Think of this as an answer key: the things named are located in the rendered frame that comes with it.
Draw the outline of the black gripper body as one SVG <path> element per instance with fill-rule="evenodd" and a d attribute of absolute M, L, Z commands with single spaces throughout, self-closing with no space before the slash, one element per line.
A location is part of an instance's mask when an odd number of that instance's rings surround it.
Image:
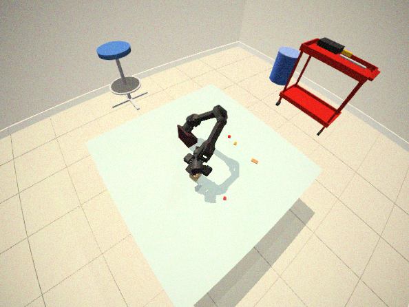
<path fill-rule="evenodd" d="M 191 154 L 191 153 L 188 153 L 184 158 L 183 158 L 183 160 L 186 162 L 186 163 L 189 163 L 190 164 L 190 162 L 193 160 L 192 159 L 193 158 L 193 155 Z M 203 166 L 203 168 L 202 168 L 202 174 L 204 175 L 204 176 L 208 176 L 211 172 L 212 172 L 212 168 L 209 166 L 209 165 L 202 165 Z"/>

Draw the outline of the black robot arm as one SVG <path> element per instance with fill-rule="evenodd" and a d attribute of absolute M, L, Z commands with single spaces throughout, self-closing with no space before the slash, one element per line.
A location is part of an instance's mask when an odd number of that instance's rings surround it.
<path fill-rule="evenodd" d="M 216 141 L 221 134 L 224 126 L 227 124 L 228 112 L 222 106 L 217 105 L 213 110 L 201 113 L 190 114 L 186 117 L 186 122 L 181 126 L 186 132 L 191 133 L 194 127 L 200 125 L 201 121 L 216 118 L 217 122 L 214 125 L 209 137 L 200 147 L 196 146 L 193 152 L 193 160 L 185 169 L 191 175 L 196 175 L 202 172 L 203 163 L 207 163 L 215 151 Z M 206 156 L 207 158 L 203 157 Z"/>

